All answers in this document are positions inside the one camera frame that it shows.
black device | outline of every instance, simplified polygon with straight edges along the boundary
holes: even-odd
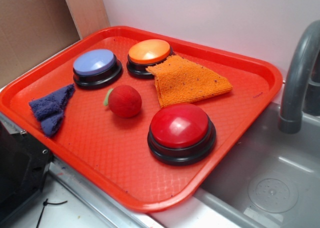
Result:
[[[32,135],[10,133],[0,119],[0,226],[41,193],[51,158]]]

sink basin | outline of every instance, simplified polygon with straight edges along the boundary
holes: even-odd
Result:
[[[201,188],[259,226],[318,227],[320,121],[304,114],[301,131],[284,134],[279,108],[266,108]]]

tray rim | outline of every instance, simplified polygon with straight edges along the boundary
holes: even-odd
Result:
[[[108,36],[110,34],[118,34],[120,36],[121,32],[127,32],[127,33],[134,33],[135,35],[138,35],[138,38],[135,38],[137,41],[142,41],[148,38],[157,38],[157,39],[164,39],[167,42],[172,45],[173,49],[179,52],[179,50],[184,49],[184,52],[194,52],[194,50],[197,50],[201,55],[205,55],[206,53],[210,53],[211,55],[215,57],[210,57],[211,59],[219,57],[220,60],[222,60],[224,57],[228,57],[229,59],[232,59],[233,62],[245,62],[245,63],[251,63],[252,66],[261,66],[264,67],[264,70],[267,71],[267,73],[262,73],[262,70],[250,67],[249,70],[246,69],[246,71],[255,73],[261,77],[263,77],[265,80],[265,76],[267,75],[268,79],[267,82],[269,84],[269,92],[264,95],[263,102],[259,102],[254,110],[252,112],[255,113],[255,115],[250,116],[250,119],[246,119],[242,123],[239,124],[239,126],[233,131],[232,134],[236,134],[236,138],[233,140],[227,139],[216,151],[216,155],[212,157],[210,162],[207,162],[197,173],[197,175],[188,183],[188,185],[181,190],[178,194],[175,196],[167,199],[162,200],[160,202],[154,202],[154,203],[145,203],[141,202],[134,197],[128,202],[127,200],[122,199],[125,197],[125,199],[128,199],[128,196],[123,196],[123,191],[119,191],[116,184],[114,184],[112,181],[106,182],[105,177],[100,175],[97,172],[92,172],[92,169],[90,166],[88,166],[86,163],[82,162],[81,160],[78,160],[76,157],[72,156],[70,152],[67,152],[66,150],[62,149],[60,151],[59,155],[57,155],[62,160],[65,160],[66,157],[68,159],[68,164],[75,168],[79,173],[84,175],[86,177],[86,173],[88,170],[91,172],[90,180],[94,180],[94,184],[97,185],[99,188],[104,190],[106,193],[114,197],[118,202],[122,203],[124,206],[140,211],[140,212],[154,212],[154,211],[161,211],[164,209],[167,209],[173,205],[181,203],[183,200],[190,197],[195,190],[200,186],[200,184],[205,180],[205,178],[209,175],[209,173],[216,167],[216,165],[223,159],[223,157],[227,154],[227,152],[233,147],[233,145],[236,143],[236,141],[244,134],[244,132],[250,127],[250,125],[255,121],[255,119],[260,115],[260,113],[265,109],[265,107],[272,101],[273,97],[278,93],[278,91],[281,89],[283,84],[283,78],[280,73],[280,71],[272,64],[262,61],[255,58],[250,58],[244,55],[235,54],[228,51],[223,51],[199,44],[194,44],[187,41],[182,41],[179,39],[167,37],[160,34],[154,34],[148,31],[139,30],[127,26],[114,26],[109,27],[106,29],[99,30],[86,38],[84,38],[81,41],[76,42],[75,44],[71,45],[70,47],[66,48],[60,53],[57,53],[50,59],[46,60],[45,62],[39,64],[34,69],[26,72],[24,75],[20,76],[16,80],[9,83],[6,87],[3,88],[3,90],[0,92],[0,112],[2,112],[7,118],[12,120],[15,124],[17,124],[22,129],[25,129],[27,132],[32,134],[35,138],[37,138],[39,141],[44,143],[46,146],[48,146],[49,149],[52,147],[60,147],[60,145],[57,145],[53,140],[48,139],[44,137],[44,135],[36,128],[30,126],[26,120],[22,118],[21,115],[14,112],[12,109],[10,109],[10,106],[8,106],[8,99],[9,97],[13,97],[15,94],[20,92],[20,90],[26,88],[28,85],[30,85],[33,81],[36,80],[35,77],[38,77],[40,75],[45,75],[49,72],[51,72],[53,69],[45,69],[45,67],[49,67],[52,63],[64,63],[66,60],[70,58],[68,57],[69,53],[73,53],[73,57],[78,55],[77,51],[81,50],[82,48],[88,48],[90,44],[96,43],[96,41],[100,41],[106,37],[113,37]],[[75,167],[75,164],[79,164],[79,162],[82,163],[81,166]]]

green stem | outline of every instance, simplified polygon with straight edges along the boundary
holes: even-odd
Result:
[[[103,102],[103,105],[107,106],[109,104],[109,95],[110,93],[112,92],[113,89],[109,89],[107,94],[106,94],[106,97],[104,99],[104,102]]]

black cable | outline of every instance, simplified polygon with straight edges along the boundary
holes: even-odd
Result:
[[[40,214],[38,223],[36,224],[36,228],[39,228],[40,221],[41,221],[41,218],[42,218],[42,214],[44,213],[45,207],[46,207],[48,204],[59,205],[59,204],[65,204],[65,203],[67,203],[67,202],[68,202],[68,201],[66,200],[66,201],[61,202],[61,203],[49,203],[49,202],[48,202],[48,199],[46,199],[46,200],[43,202],[43,208],[42,208],[42,211],[41,211],[41,214]]]

